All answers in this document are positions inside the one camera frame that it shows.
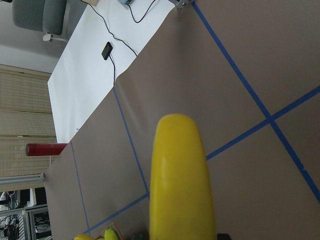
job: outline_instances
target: red cylinder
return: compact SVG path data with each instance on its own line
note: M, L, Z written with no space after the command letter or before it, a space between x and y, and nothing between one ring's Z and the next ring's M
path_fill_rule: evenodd
M54 156L59 155L67 143L28 143L25 146L27 156Z

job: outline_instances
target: yellow cylindrical object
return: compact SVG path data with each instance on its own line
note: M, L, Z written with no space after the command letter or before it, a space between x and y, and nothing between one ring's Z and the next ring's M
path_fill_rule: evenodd
M171 114L158 123L152 155L150 240L215 240L206 155L196 123Z

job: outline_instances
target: metal bracket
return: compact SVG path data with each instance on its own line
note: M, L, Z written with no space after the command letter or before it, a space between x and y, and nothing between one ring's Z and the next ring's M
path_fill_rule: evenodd
M175 7L178 9L184 9L187 3L190 2L190 0L169 0L169 1L172 2L175 5Z

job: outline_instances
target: blue tape line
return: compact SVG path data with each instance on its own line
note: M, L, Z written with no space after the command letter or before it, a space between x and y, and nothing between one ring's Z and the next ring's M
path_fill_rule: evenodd
M142 171L142 167L140 165L138 154L136 152L136 148L135 148L134 142L133 142L133 140L131 138L131 134L130 134L130 131L129 131L129 128L128 128L128 125L127 125L127 121L126 121L124 112L122 110L122 107L121 107L121 104L120 104L120 101L119 101L119 98L118 98L118 94L116 92L115 87L113 87L113 92L114 92L114 96L115 96L116 102L118 104L118 107L119 107L119 110L120 110L120 113L121 113L121 116L122 116L122 120L123 120L123 123L124 123L124 126L125 126L126 133L127 133L128 137L129 137L131 148L132 148L132 151L133 151L133 154L134 154L134 157L135 157L136 164L138 165L138 168L139 168L139 172L140 172L143 184L144 184L144 188L145 188L146 194L147 194L147 196L149 198L150 192L149 192L149 188L148 188L148 185L147 185L147 181L145 179L144 172Z
M79 189L80 189L80 195L81 195L81 201L82 201L82 207L83 207L83 211L84 211L86 226L88 228L87 233L89 233L89 235L91 235L90 229L89 229L87 211L86 211L86 207L85 207L84 196L82 194L82 189L81 189L81 184L80 184L80 178L79 178L78 166L77 166L77 161L76 161L76 155L75 155L75 151L74 151L74 146L73 146L71 141L70 141L70 145L71 145L71 149L72 149L72 155L73 155L73 161L74 161L74 166L75 166L76 177L78 178L78 184L79 184Z
M104 220L100 221L99 223L97 223L96 225L94 225L93 227L91 227L90 229L88 229L88 231L93 231L94 229L100 227L102 224L105 224L106 222L110 221L111 219L115 218L116 216L122 214L123 212L125 212L126 210L132 208L133 206L137 205L138 203L140 203L141 201L143 201L144 199L148 198L148 195L145 194L142 197L138 198L137 200L133 201L132 203L130 203L129 205L125 206L124 208L120 209L119 211L115 212L114 214L108 216L107 218L105 218Z
M209 155L206 156L206 160L210 160L213 157L217 156L218 154L222 153L223 151L227 150L228 148L231 148L233 145L237 144L241 140L247 138L251 134L255 133L256 131L262 129L264 126L268 125L269 122L267 120L264 120L260 122L259 124L255 125L254 127L250 128L248 131L242 133L241 135L237 136L232 141L228 142L227 144L223 145L222 147L218 148L217 150L213 151Z
M314 183L314 181L312 180L312 178L310 177L308 172L304 169L304 166L303 166L301 160L299 159L299 157L297 156L296 152L294 151L294 149L289 144L288 140L286 139L285 135L280 130L279 126L276 124L274 118L270 115L270 113L267 110L266 106L262 103L262 101L260 100L260 98L258 97L256 92L253 90L253 88L251 87L251 85L249 84L249 82L247 81L245 76L242 74L242 72L240 71L240 69L238 68L236 63L233 61L233 59L231 58L230 54L228 53L228 51L226 50L226 48L224 47L224 45L222 44L222 42L220 41L218 36L216 35L215 31L212 29L212 27L208 23L207 19L205 18L205 16L203 15L201 10L197 6L197 4L194 1L191 4L192 4L194 10L196 11L196 13L199 15L199 17L202 20L203 24L205 25L206 29L208 30L208 32L212 36L213 40L215 41L215 43L219 47L220 51L222 52L222 54L224 55L224 57L226 58L226 60L230 64L230 66L232 67L233 71L238 76L238 78L240 79L240 81L242 82L242 84L244 85L246 90L249 92L249 94L251 95L251 97L253 98L255 103L258 105L258 107L260 108L260 110L262 111L264 116L266 117L266 120L271 124L274 132L277 134L277 136L281 140L281 142L284 145L285 149L287 150L287 152L291 156L293 162L295 163L295 165L297 166L297 168L301 172L304 180L307 182L307 184L309 185L309 187L310 187L311 191L313 192L314 196L316 197L316 199L320 203L320 191L319 191L319 189L317 188L316 184ZM306 96L305 98L311 98L311 96L313 94L315 94L316 92L317 92L317 90L315 90L314 92L312 92L310 95ZM300 99L300 101L298 101L298 102L294 102L292 106L286 108L280 114L285 114L286 111L289 111L291 107L298 106L299 103L301 101L303 101L303 100L304 100L304 98L302 100Z
M283 108L280 111L276 112L272 116L272 118L273 119L278 119L278 118L282 117L284 114L290 112L291 110L295 109L296 107L298 107L299 105L301 105L304 102L308 101L309 99L313 98L314 96L316 96L319 93L320 93L320 86L312 89L310 92L308 92L307 94L303 95L302 97L300 97L299 99L297 99L293 103L289 104L285 108Z
M299 169L299 171L302 174L303 178L305 179L306 183L309 185L314 196L316 197L316 199L320 203L320 191L317 188L315 182L313 181L313 179L311 178L309 173L305 170L305 167L302 164L301 160L297 156L296 152L294 151L294 149L292 148L292 146L290 145L290 143L286 139L285 135L283 134L283 132L281 131L279 126L276 124L276 122L272 121L272 122L270 122L270 124L271 124L274 132L277 134L277 136L281 140L282 144L284 145L286 151L289 153L290 157L293 159L294 164Z

